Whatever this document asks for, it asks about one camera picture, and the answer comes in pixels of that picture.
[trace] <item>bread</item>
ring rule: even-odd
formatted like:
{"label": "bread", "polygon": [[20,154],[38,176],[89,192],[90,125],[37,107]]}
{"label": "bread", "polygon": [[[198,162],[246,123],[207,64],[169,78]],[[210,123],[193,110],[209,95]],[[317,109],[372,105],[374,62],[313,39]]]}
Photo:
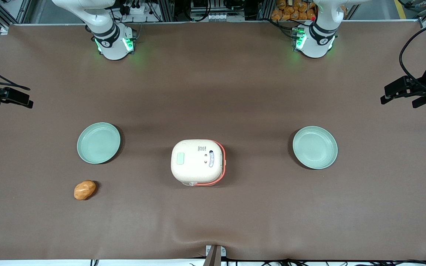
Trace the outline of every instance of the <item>bread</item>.
{"label": "bread", "polygon": [[306,20],[307,14],[305,12],[299,12],[299,20]]}
{"label": "bread", "polygon": [[284,10],[284,8],[286,8],[286,7],[287,7],[287,2],[286,2],[286,0],[277,0],[277,7],[278,7],[280,10]]}
{"label": "bread", "polygon": [[297,10],[294,11],[294,13],[292,13],[290,15],[290,19],[291,20],[297,20],[299,18],[299,12]]}
{"label": "bread", "polygon": [[284,15],[291,15],[292,13],[294,13],[294,8],[291,6],[287,6],[286,8],[284,8]]}
{"label": "bread", "polygon": [[308,20],[312,20],[313,17],[316,17],[315,16],[315,11],[313,11],[313,10],[307,10],[307,19]]}
{"label": "bread", "polygon": [[303,2],[302,5],[299,7],[298,12],[306,12],[308,7],[308,3]]}
{"label": "bread", "polygon": [[281,20],[282,18],[282,10],[274,10],[272,11],[271,20]]}
{"label": "bread", "polygon": [[73,196],[78,200],[86,200],[95,192],[96,184],[91,180],[85,180],[78,184],[73,191]]}

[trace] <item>brown tablecloth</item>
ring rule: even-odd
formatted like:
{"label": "brown tablecloth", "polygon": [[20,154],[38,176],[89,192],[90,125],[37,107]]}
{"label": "brown tablecloth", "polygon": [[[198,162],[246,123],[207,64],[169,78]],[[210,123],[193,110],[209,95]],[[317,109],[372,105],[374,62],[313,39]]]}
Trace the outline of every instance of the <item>brown tablecloth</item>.
{"label": "brown tablecloth", "polygon": [[[10,27],[0,74],[33,109],[0,106],[0,259],[166,259],[226,246],[232,259],[426,259],[426,106],[382,106],[417,22],[343,23],[322,59],[268,23],[146,25],[136,53],[97,53],[83,27]],[[404,57],[426,69],[426,33]],[[122,130],[119,156],[82,161],[84,128]],[[339,154],[300,165],[294,132],[321,126]],[[181,140],[226,148],[225,178],[186,187]],[[73,189],[101,186],[88,201]]]}

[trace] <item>green indicator light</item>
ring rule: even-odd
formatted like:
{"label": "green indicator light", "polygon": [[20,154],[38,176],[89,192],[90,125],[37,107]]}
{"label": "green indicator light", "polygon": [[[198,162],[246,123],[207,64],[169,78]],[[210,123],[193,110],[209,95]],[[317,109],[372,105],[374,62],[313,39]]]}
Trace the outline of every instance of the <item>green indicator light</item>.
{"label": "green indicator light", "polygon": [[96,46],[98,47],[98,51],[101,52],[101,47],[99,46],[99,43],[96,39],[95,39],[95,42],[96,42]]}
{"label": "green indicator light", "polygon": [[126,40],[123,38],[123,42],[125,44],[125,47],[128,51],[132,50],[132,41],[131,40]]}

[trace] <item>power strip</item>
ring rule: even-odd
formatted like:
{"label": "power strip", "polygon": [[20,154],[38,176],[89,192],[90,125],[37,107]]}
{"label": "power strip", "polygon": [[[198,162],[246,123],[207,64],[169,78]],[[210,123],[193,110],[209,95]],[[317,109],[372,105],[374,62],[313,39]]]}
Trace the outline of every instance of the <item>power strip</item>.
{"label": "power strip", "polygon": [[131,7],[131,11],[129,12],[130,15],[144,15],[144,12],[146,10],[145,6],[141,6],[139,8]]}

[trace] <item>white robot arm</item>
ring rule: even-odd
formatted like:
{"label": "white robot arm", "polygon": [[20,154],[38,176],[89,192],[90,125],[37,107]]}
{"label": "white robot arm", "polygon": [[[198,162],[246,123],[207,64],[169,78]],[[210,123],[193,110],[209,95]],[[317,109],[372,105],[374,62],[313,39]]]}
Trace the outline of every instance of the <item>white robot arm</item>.
{"label": "white robot arm", "polygon": [[95,36],[98,50],[110,60],[118,60],[134,51],[133,30],[115,23],[105,10],[115,0],[52,0],[55,5],[70,11],[85,22]]}
{"label": "white robot arm", "polygon": [[315,21],[301,25],[299,38],[294,40],[296,50],[312,58],[322,57],[331,49],[335,32],[343,21],[345,13],[341,9],[346,4],[362,4],[370,0],[313,0],[318,6]]}

